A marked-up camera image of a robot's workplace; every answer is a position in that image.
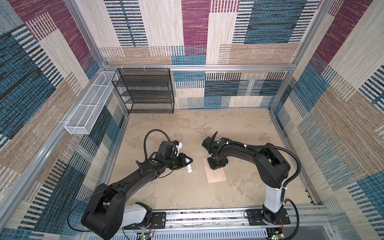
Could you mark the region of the pink envelope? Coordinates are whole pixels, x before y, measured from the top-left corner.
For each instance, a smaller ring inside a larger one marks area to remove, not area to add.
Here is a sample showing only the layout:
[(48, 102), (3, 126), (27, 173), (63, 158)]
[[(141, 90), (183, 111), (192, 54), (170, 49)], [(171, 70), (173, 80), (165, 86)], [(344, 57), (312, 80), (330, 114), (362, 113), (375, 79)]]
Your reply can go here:
[(212, 170), (209, 166), (209, 162), (207, 158), (203, 159), (206, 177), (209, 184), (224, 182), (227, 180), (224, 169)]

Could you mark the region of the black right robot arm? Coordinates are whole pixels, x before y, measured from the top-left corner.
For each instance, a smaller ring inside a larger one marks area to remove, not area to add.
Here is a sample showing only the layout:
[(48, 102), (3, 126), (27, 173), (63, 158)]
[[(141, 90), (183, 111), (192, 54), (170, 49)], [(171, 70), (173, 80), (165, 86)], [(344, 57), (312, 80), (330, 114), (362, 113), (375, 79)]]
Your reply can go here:
[(211, 137), (207, 137), (202, 146), (209, 153), (208, 163), (212, 170), (225, 167), (229, 162), (228, 157), (254, 164), (266, 185), (266, 198), (262, 208), (263, 221), (270, 225), (279, 221), (291, 166), (278, 147), (266, 144), (256, 148), (227, 138), (215, 141)]

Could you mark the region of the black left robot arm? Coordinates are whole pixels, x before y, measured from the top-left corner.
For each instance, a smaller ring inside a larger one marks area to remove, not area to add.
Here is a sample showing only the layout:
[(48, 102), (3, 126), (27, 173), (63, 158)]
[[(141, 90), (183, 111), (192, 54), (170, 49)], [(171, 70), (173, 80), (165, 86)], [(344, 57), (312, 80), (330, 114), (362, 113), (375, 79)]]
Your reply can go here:
[(91, 195), (81, 224), (104, 240), (111, 239), (121, 228), (137, 225), (147, 227), (152, 221), (152, 208), (136, 202), (126, 206), (128, 199), (146, 184), (159, 178), (165, 170), (188, 167), (193, 159), (181, 153), (182, 143), (163, 141), (139, 168), (120, 181), (100, 184)]

